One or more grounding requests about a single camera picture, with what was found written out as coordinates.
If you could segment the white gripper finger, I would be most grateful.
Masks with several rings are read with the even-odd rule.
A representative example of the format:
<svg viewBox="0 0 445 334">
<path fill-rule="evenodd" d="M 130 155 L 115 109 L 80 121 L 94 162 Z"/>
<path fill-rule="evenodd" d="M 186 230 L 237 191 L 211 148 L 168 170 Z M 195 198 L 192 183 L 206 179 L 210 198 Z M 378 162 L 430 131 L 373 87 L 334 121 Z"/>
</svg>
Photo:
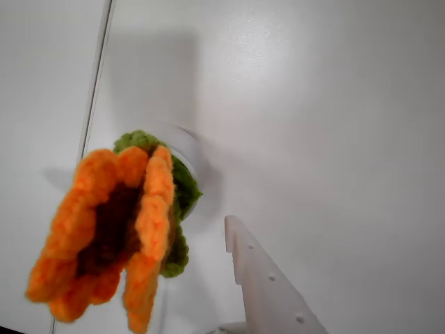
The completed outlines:
<svg viewBox="0 0 445 334">
<path fill-rule="evenodd" d="M 241 286 L 248 333 L 326 333 L 302 294 L 236 216 L 225 217 L 226 251 Z"/>
</svg>

